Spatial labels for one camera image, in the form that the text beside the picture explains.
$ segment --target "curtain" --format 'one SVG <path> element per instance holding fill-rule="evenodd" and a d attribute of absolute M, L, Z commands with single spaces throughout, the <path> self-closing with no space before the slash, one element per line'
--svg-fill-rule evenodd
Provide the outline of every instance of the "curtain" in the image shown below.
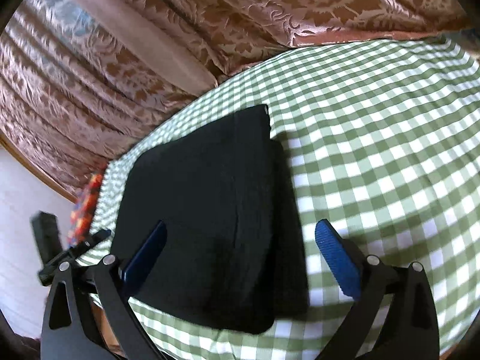
<path fill-rule="evenodd" d="M 0 130 L 70 194 L 202 93 L 291 47 L 469 25 L 456 0 L 24 0 Z"/>

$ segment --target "silver rivet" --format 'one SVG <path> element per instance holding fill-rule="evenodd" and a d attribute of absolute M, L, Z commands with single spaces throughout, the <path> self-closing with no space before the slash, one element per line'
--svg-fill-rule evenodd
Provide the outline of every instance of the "silver rivet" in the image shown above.
<path fill-rule="evenodd" d="M 115 256 L 113 254 L 109 254 L 108 256 L 105 256 L 103 258 L 103 263 L 106 266 L 109 266 L 110 264 L 113 264 L 115 262 Z"/>
<path fill-rule="evenodd" d="M 68 268 L 70 268 L 70 263 L 68 261 L 64 261 L 60 264 L 60 270 L 62 272 L 66 271 Z"/>
<path fill-rule="evenodd" d="M 377 256 L 374 256 L 373 254 L 371 254 L 370 256 L 367 257 L 367 262 L 371 266 L 377 266 L 378 264 L 380 264 L 380 259 Z"/>
<path fill-rule="evenodd" d="M 412 268 L 414 271 L 421 272 L 423 271 L 423 265 L 420 264 L 419 262 L 413 262 L 412 263 Z"/>

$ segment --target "wooden trim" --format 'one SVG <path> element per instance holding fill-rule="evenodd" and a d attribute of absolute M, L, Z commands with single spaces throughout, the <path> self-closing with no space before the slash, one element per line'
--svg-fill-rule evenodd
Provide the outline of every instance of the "wooden trim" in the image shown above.
<path fill-rule="evenodd" d="M 30 173 L 32 173 L 42 183 L 53 189 L 59 195 L 75 203 L 77 198 L 75 195 L 67 192 L 64 188 L 47 175 L 42 169 L 34 165 L 28 158 L 26 158 L 6 137 L 3 131 L 0 130 L 0 149 L 4 147 L 19 163 L 23 165 Z"/>

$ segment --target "white floor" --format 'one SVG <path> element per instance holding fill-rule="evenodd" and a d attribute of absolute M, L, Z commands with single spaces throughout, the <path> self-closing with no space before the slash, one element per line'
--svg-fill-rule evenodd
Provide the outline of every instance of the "white floor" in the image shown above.
<path fill-rule="evenodd" d="M 40 336 L 48 293 L 37 279 L 41 262 L 30 217 L 55 214 L 64 242 L 72 207 L 0 147 L 0 309 L 18 334 Z"/>

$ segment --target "gingham tablecloth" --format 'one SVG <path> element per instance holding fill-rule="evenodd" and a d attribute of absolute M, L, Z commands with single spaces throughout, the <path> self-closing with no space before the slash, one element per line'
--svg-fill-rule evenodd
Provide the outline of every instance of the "gingham tablecloth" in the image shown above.
<path fill-rule="evenodd" d="M 155 344 L 183 359 L 313 359 L 352 303 L 315 245 L 315 223 L 328 218 L 366 254 L 423 264 L 441 349 L 452 346 L 480 307 L 479 88 L 478 63 L 450 40 L 296 49 L 208 92 L 112 161 L 93 232 L 115 230 L 127 175 L 142 152 L 233 111 L 268 104 L 271 136 L 290 158 L 310 286 L 307 321 L 280 320 L 249 335 L 192 325 L 131 299 Z M 81 262 L 97 263 L 109 247 L 104 242 Z"/>

